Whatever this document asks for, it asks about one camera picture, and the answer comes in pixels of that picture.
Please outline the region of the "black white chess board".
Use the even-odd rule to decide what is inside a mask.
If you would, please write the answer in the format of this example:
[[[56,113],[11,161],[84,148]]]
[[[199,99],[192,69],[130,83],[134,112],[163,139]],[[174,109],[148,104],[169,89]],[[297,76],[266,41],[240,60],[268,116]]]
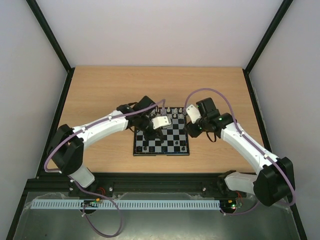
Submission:
[[[161,138],[147,140],[145,134],[134,129],[133,156],[188,156],[190,145],[184,127],[187,122],[182,107],[166,107],[171,125],[161,129]]]

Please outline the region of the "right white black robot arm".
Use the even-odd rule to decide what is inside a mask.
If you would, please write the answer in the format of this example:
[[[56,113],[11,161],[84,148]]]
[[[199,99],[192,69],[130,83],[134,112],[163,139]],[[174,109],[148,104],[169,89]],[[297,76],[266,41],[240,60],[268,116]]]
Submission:
[[[218,191],[229,196],[234,191],[254,195],[263,205],[271,206],[284,198],[294,201],[295,183],[292,162],[280,158],[255,141],[234,116],[221,114],[212,98],[184,108],[190,121],[184,129],[192,138],[213,133],[233,147],[253,168],[254,174],[230,170],[219,177]]]

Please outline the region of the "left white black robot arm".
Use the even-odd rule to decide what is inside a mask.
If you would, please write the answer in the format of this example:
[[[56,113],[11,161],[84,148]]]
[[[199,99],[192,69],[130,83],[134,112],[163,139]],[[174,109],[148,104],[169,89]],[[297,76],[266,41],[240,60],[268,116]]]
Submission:
[[[171,121],[165,113],[153,116],[152,112],[158,106],[144,96],[138,102],[119,105],[111,113],[90,123],[75,127],[61,125],[49,144],[45,172],[66,175],[81,187],[88,188],[95,177],[84,164],[84,151],[101,139],[132,127],[142,131],[148,140],[162,140],[161,129],[171,125]]]

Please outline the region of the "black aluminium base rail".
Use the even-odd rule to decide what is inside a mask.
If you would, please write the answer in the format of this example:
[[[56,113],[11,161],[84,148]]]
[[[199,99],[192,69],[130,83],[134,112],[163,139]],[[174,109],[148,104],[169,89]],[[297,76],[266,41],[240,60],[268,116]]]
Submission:
[[[98,195],[112,197],[124,193],[187,193],[218,200],[234,199],[249,193],[241,184],[228,187],[226,179],[236,171],[225,173],[95,173],[92,185],[80,190],[75,183],[59,173],[43,174],[29,179],[23,193],[67,193],[69,197],[93,199]]]

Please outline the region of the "right black frame post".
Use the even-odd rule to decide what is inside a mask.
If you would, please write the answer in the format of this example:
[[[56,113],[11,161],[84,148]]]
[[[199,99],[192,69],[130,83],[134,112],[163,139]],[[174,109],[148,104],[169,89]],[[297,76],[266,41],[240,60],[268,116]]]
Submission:
[[[292,3],[293,0],[283,0],[281,2],[263,37],[257,45],[252,57],[250,58],[247,66],[243,69],[245,75],[249,75],[253,70],[254,66],[256,65],[257,61],[259,60],[260,56],[262,55],[263,51],[265,50],[266,46],[268,45],[269,41],[271,40],[273,34],[277,30]]]

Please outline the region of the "black frame post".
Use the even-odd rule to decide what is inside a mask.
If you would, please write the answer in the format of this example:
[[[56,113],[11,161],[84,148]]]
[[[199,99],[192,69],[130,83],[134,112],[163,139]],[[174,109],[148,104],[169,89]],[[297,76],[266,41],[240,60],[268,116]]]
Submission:
[[[292,3],[293,0],[283,0],[281,2],[263,37],[257,45],[252,57],[250,58],[247,66],[243,69],[245,75],[249,75],[253,70],[254,66],[256,65],[257,61],[259,60],[260,56],[262,55],[263,51],[265,50],[266,46],[268,45],[269,41],[271,40],[273,34],[277,30]]]
[[[73,68],[71,67],[69,61],[67,60],[55,34],[53,33],[45,15],[43,14],[38,2],[36,0],[26,0],[30,10],[35,16],[38,24],[40,25],[42,31],[44,32],[46,38],[48,39],[50,45],[52,46],[56,56],[60,60],[63,68],[69,74],[72,72]]]

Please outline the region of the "left black frame post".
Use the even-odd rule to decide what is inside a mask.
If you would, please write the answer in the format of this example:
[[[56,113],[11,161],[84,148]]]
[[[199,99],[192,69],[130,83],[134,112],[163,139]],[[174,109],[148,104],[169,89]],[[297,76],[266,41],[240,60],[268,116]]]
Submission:
[[[36,0],[26,0],[30,10],[35,16],[38,24],[40,25],[42,31],[44,32],[46,38],[48,39],[50,45],[52,46],[56,56],[60,60],[63,68],[69,74],[72,72],[73,68],[71,67],[69,61],[67,60],[55,34],[53,33],[45,15],[43,14],[38,2]]]

